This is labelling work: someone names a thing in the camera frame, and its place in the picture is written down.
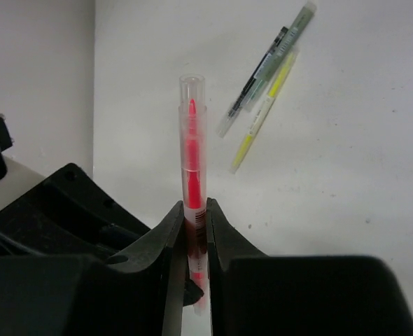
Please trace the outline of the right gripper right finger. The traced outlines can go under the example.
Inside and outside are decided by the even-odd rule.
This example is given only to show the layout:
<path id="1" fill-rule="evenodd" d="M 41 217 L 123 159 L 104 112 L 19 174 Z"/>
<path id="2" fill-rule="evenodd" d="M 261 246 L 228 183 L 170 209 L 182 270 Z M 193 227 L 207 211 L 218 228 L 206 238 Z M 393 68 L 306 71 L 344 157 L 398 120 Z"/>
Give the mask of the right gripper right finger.
<path id="1" fill-rule="evenodd" d="M 224 285 L 230 261 L 235 258 L 266 255 L 230 224 L 214 198 L 208 198 L 206 202 L 206 245 L 209 259 L 211 334 L 225 335 Z"/>

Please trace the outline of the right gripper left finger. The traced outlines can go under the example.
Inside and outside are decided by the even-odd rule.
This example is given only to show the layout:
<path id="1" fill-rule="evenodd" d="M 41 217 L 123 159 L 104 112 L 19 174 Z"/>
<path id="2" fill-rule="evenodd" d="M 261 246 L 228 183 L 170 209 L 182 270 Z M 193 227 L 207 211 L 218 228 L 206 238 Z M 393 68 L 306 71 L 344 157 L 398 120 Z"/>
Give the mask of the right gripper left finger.
<path id="1" fill-rule="evenodd" d="M 183 203 L 151 231 L 111 256 L 113 286 L 109 335 L 180 335 L 186 280 Z"/>

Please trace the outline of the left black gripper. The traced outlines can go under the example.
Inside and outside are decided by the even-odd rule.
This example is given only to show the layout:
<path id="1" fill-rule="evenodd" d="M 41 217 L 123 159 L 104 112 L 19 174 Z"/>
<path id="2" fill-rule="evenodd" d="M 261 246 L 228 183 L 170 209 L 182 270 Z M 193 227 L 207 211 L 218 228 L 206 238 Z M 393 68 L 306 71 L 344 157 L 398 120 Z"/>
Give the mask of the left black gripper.
<path id="1" fill-rule="evenodd" d="M 69 163 L 0 210 L 0 256 L 107 259 L 149 230 Z"/>

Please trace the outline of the pink highlighter pen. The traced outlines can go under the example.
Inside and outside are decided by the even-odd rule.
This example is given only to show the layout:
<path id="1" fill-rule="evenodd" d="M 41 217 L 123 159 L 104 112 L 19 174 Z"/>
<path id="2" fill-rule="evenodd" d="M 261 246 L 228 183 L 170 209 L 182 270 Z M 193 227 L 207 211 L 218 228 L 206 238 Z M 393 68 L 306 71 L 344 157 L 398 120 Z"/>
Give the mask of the pink highlighter pen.
<path id="1" fill-rule="evenodd" d="M 179 78 L 178 108 L 183 213 L 189 279 L 196 314 L 205 309 L 207 289 L 207 107 L 205 79 L 198 74 Z"/>

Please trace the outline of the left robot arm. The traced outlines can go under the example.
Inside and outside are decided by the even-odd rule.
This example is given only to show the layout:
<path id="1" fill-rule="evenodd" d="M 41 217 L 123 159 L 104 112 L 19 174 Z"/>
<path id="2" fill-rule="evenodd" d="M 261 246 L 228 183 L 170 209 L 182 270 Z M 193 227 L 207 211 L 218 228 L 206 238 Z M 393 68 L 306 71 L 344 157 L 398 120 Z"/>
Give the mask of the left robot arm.
<path id="1" fill-rule="evenodd" d="M 149 228 L 108 196 L 77 164 L 46 178 L 13 167 L 0 115 L 0 256 L 90 254 L 108 265 L 141 255 Z"/>

